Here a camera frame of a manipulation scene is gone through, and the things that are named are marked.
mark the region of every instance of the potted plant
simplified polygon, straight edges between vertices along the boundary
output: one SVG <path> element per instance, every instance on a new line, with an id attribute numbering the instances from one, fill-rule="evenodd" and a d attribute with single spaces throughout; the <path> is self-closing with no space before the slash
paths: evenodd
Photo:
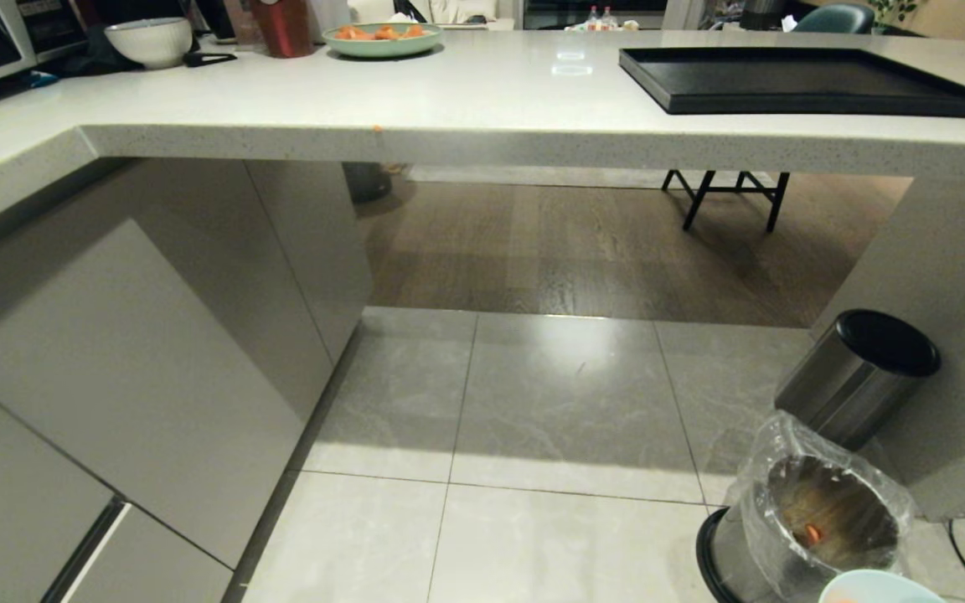
<path id="1" fill-rule="evenodd" d="M 874 10 L 874 34 L 883 34 L 889 24 L 903 23 L 918 8 L 919 0 L 870 0 Z"/>

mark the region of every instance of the white bowl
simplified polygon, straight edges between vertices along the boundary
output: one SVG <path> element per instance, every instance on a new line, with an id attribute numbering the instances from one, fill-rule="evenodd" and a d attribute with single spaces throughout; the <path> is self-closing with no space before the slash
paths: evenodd
<path id="1" fill-rule="evenodd" d="M 930 589 L 879 569 L 855 569 L 824 587 L 818 603 L 945 603 Z"/>
<path id="2" fill-rule="evenodd" d="M 130 61 L 147 69 L 166 69 L 184 62 L 184 53 L 192 47 L 192 24 L 183 17 L 141 19 L 112 24 L 106 38 Z"/>

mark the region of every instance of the teal chair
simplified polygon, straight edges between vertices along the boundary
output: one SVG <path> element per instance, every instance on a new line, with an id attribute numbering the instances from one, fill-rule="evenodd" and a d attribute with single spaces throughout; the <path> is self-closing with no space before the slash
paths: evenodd
<path id="1" fill-rule="evenodd" d="M 815 8 L 797 24 L 800 34 L 869 34 L 874 27 L 873 8 L 835 3 Z"/>
<path id="2" fill-rule="evenodd" d="M 815 8 L 814 11 L 811 11 L 807 16 L 803 17 L 803 20 L 797 24 L 796 29 L 793 31 L 798 31 L 800 34 L 808 34 L 808 32 L 816 32 L 816 34 L 869 34 L 873 27 L 874 12 L 870 10 L 870 8 L 862 7 L 862 5 L 859 4 L 835 3 Z M 714 171 L 705 173 L 697 191 L 690 187 L 690 184 L 687 183 L 687 180 L 684 179 L 683 174 L 681 174 L 678 169 L 670 169 L 669 173 L 665 176 L 665 183 L 662 184 L 663 191 L 669 190 L 669 184 L 673 182 L 673 176 L 675 176 L 675 178 L 680 180 L 680 184 L 687 193 L 687 196 L 692 199 L 690 210 L 687 211 L 687 217 L 684 219 L 683 229 L 690 229 L 690 225 L 694 222 L 694 216 L 698 213 L 698 209 L 702 205 L 702 201 L 704 201 L 707 193 L 729 192 L 758 193 L 765 196 L 771 205 L 769 221 L 766 222 L 766 232 L 773 232 L 773 229 L 777 227 L 777 217 L 780 217 L 781 214 L 781 203 L 784 202 L 784 193 L 788 188 L 788 177 L 790 174 L 788 174 L 788 172 L 782 172 L 781 178 L 777 180 L 775 187 L 767 187 L 765 184 L 759 183 L 758 179 L 754 177 L 754 174 L 750 172 L 740 172 L 734 187 L 712 187 L 710 184 L 713 183 L 715 173 Z M 751 180 L 753 186 L 744 187 L 744 180 Z"/>

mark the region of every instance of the green plate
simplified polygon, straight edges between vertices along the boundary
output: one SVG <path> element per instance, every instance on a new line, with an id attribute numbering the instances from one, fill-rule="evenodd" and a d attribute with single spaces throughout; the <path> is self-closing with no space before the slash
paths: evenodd
<path id="1" fill-rule="evenodd" d="M 379 31 L 379 27 L 386 24 L 390 24 L 399 33 L 412 26 L 412 23 L 361 23 L 357 24 L 356 27 L 368 32 L 368 34 L 374 34 L 375 31 Z M 341 54 L 348 54 L 349 57 L 366 59 L 406 57 L 409 54 L 425 53 L 441 42 L 440 27 L 437 27 L 436 24 L 421 24 L 426 31 L 426 35 L 421 35 L 419 38 L 373 39 L 373 41 L 372 39 L 337 39 L 334 38 L 334 35 L 337 35 L 341 28 L 336 27 L 324 31 L 323 39 L 330 49 L 337 50 Z"/>

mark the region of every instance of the black serving tray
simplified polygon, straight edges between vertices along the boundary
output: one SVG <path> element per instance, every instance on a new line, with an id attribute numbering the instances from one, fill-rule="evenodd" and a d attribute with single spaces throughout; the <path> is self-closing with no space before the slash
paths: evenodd
<path id="1" fill-rule="evenodd" d="M 622 49 L 620 65 L 675 115 L 965 117 L 965 85 L 857 49 Z"/>

